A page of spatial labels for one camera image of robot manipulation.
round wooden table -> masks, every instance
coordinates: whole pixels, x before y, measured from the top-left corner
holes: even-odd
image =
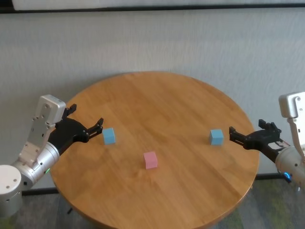
[[[59,192],[101,227],[194,229],[228,215],[251,187],[257,151],[229,141],[229,126],[253,127],[241,108],[214,87],[159,72],[102,80],[77,94],[71,115],[90,127],[104,118],[117,143],[102,135],[74,143],[52,168]],[[224,144],[211,146],[211,129]],[[158,168],[145,170],[143,153],[155,151]]]

floor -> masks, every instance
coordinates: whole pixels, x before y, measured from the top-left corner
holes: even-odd
[[[0,229],[96,229],[58,194],[24,197],[22,209]],[[304,229],[305,192],[284,180],[258,180],[231,215],[210,229]]]

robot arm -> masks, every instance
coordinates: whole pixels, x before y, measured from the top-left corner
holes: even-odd
[[[288,145],[280,138],[281,130],[274,123],[259,120],[259,127],[263,130],[255,131],[244,136],[233,127],[229,128],[230,140],[242,145],[245,149],[261,151],[284,178],[293,180],[300,187],[305,188],[305,93],[285,94],[279,97],[281,113],[290,124],[294,146]]]
[[[11,216],[21,208],[21,192],[47,174],[74,142],[86,143],[102,133],[102,118],[87,129],[68,118],[77,106],[65,106],[52,95],[40,97],[30,134],[18,159],[11,166],[0,165],[0,218]]]

gray wall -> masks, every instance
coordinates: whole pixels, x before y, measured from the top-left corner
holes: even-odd
[[[68,101],[104,77],[147,70],[212,84],[291,143],[277,98],[305,91],[304,25],[305,9],[2,14],[0,161],[17,158],[40,95]],[[262,156],[266,172],[275,167]]]

cube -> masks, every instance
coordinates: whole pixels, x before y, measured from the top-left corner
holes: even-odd
[[[158,160],[156,153],[154,151],[144,153],[144,160],[145,160],[145,168],[157,168],[158,167]]]
[[[224,142],[224,135],[221,130],[210,131],[210,143],[213,146],[221,146]]]
[[[115,135],[113,128],[108,128],[103,130],[103,137],[105,145],[110,145],[115,143]]]

